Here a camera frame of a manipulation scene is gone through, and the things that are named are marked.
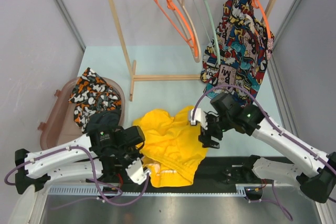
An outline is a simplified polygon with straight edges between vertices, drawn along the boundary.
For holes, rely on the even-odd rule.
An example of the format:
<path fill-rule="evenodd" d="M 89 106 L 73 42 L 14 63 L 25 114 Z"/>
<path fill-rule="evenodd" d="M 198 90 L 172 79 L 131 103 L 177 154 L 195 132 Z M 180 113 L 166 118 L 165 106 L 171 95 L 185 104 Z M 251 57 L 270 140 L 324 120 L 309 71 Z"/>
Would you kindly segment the yellow shorts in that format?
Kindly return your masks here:
<path fill-rule="evenodd" d="M 198 140 L 201 127 L 191 126 L 187 106 L 175 116 L 163 109 L 154 109 L 133 121 L 144 133 L 143 166 L 151 171 L 155 188 L 185 187 L 194 183 L 195 173 L 206 157 L 207 149 Z"/>

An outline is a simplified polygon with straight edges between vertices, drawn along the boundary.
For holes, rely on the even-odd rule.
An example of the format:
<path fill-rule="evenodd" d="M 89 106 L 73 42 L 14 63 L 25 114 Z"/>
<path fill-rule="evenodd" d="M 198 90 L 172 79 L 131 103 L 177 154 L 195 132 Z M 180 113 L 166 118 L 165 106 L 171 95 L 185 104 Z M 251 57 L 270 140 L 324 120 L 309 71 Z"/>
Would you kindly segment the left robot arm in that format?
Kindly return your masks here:
<path fill-rule="evenodd" d="M 102 125 L 68 143 L 40 152 L 20 149 L 15 152 L 14 186 L 21 195 L 29 186 L 35 191 L 52 183 L 86 180 L 111 183 L 126 174 L 138 185 L 149 177 L 140 153 L 144 134 L 138 126 Z"/>

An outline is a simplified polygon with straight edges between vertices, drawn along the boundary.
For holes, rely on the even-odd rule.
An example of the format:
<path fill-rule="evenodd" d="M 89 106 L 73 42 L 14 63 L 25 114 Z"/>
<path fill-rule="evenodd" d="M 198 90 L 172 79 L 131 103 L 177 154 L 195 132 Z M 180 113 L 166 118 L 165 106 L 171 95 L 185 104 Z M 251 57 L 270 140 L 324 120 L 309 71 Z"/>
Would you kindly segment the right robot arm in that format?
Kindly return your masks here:
<path fill-rule="evenodd" d="M 189 112 L 192 126 L 200 125 L 198 137 L 204 148 L 219 148 L 223 133 L 231 129 L 268 144 L 289 163 L 251 156 L 242 169 L 243 179 L 271 179 L 301 190 L 309 199 L 325 203 L 335 187 L 335 152 L 330 154 L 314 148 L 296 137 L 254 104 L 242 108 L 233 96 L 221 93 L 211 100 L 215 113 L 200 108 Z"/>

